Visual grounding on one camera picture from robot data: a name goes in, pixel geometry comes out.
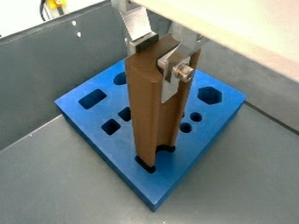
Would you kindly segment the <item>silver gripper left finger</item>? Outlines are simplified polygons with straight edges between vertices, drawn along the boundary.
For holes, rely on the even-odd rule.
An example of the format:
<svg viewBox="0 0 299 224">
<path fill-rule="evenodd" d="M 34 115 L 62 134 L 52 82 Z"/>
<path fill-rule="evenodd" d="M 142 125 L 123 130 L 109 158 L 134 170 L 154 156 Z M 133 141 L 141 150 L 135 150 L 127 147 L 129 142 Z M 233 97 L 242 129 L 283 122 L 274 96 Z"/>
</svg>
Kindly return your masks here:
<svg viewBox="0 0 299 224">
<path fill-rule="evenodd" d="M 158 41 L 159 35 L 153 31 L 145 6 L 131 0 L 111 0 L 111 4 L 125 22 L 127 52 L 133 55 Z"/>
</svg>

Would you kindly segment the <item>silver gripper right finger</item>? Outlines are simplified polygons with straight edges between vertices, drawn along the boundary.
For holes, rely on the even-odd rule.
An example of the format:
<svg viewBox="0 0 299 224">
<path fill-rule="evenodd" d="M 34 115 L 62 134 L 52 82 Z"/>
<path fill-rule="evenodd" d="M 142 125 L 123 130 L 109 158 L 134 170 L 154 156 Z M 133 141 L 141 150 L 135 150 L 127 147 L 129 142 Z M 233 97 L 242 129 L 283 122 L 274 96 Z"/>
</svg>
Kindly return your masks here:
<svg viewBox="0 0 299 224">
<path fill-rule="evenodd" d="M 193 55 L 209 39 L 182 24 L 173 23 L 171 32 L 161 41 L 166 50 L 158 58 L 158 67 L 163 74 L 162 103 L 166 103 L 177 94 L 179 84 L 193 80 Z"/>
</svg>

